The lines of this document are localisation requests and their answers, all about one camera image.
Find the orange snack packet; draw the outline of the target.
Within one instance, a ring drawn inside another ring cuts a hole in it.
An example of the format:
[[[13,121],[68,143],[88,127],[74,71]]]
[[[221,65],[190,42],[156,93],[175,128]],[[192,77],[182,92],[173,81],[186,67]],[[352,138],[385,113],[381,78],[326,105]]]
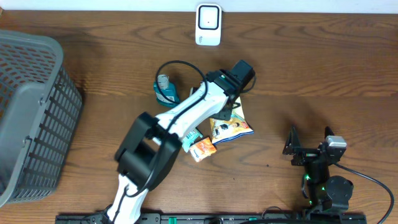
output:
[[[189,151],[195,162],[201,162],[203,159],[216,153],[217,149],[212,144],[210,138],[205,138],[190,146]]]

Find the light blue wipes pack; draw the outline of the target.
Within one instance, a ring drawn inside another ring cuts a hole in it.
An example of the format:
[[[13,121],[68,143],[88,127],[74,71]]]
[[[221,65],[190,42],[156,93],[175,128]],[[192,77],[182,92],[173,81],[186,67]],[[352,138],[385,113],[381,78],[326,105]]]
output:
[[[188,152],[190,147],[195,143],[197,139],[201,139],[203,137],[202,133],[194,128],[191,130],[183,139],[182,139],[182,148],[185,152]]]

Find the white barcode scanner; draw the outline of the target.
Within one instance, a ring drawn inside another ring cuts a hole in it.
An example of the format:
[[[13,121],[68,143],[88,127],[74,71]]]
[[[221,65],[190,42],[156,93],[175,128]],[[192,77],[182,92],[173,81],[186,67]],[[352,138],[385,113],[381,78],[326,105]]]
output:
[[[197,6],[195,42],[197,45],[217,46],[221,42],[222,9],[218,4]]]

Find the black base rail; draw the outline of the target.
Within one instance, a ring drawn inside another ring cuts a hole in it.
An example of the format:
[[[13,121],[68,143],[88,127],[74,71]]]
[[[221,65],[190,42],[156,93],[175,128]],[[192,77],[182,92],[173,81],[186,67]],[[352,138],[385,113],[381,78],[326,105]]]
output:
[[[244,222],[267,221],[268,223],[287,223],[288,220],[295,223],[340,223],[340,224],[367,224],[365,215],[327,215],[311,214],[308,218],[301,217],[298,213],[269,212],[264,215],[231,215],[231,214],[207,214],[207,215],[178,215],[178,214],[159,214],[143,213],[137,220],[139,224],[204,224],[204,223],[223,223],[234,224]]]

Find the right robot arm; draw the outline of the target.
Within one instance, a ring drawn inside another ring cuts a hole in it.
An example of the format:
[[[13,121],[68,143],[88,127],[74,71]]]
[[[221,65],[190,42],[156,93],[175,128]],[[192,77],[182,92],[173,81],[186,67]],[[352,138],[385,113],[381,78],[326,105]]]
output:
[[[303,147],[294,127],[285,142],[283,155],[291,155],[293,166],[303,166],[302,193],[312,202],[311,211],[343,213],[349,208],[353,183],[339,175],[330,175],[329,167],[340,161],[347,143],[343,137],[325,128],[325,140],[316,148]]]

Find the grey plastic basket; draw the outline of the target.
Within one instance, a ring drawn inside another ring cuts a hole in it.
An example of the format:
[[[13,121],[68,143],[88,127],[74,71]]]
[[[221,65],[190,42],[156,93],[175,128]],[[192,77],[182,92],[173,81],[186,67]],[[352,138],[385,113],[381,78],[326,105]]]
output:
[[[1,205],[57,189],[83,110],[63,58],[50,37],[1,31]]]

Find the teal mouthwash bottle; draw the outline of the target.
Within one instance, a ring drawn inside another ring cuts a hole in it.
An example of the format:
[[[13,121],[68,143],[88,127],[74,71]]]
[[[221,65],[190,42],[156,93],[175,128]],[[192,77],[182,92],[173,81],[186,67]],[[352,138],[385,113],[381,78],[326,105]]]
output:
[[[156,100],[159,104],[173,108],[180,103],[177,89],[173,83],[170,83],[166,74],[157,76],[157,80],[153,84]]]

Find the snack bag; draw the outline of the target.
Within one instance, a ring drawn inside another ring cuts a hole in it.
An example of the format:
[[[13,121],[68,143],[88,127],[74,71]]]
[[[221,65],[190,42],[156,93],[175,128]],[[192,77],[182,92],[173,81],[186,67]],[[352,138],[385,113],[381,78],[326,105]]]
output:
[[[253,134],[254,131],[244,117],[241,99],[237,98],[231,110],[230,120],[210,118],[211,142],[217,145],[221,142],[228,142],[241,136]]]

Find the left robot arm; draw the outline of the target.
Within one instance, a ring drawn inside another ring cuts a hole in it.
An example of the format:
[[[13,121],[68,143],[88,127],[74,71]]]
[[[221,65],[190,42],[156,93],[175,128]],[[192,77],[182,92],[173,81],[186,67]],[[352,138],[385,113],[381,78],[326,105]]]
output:
[[[119,186],[104,223],[135,223],[148,192],[169,174],[182,148],[182,139],[207,118],[232,105],[246,92],[256,73],[244,60],[231,70],[202,73],[199,89],[171,110],[151,116],[144,112],[133,122],[114,159]]]

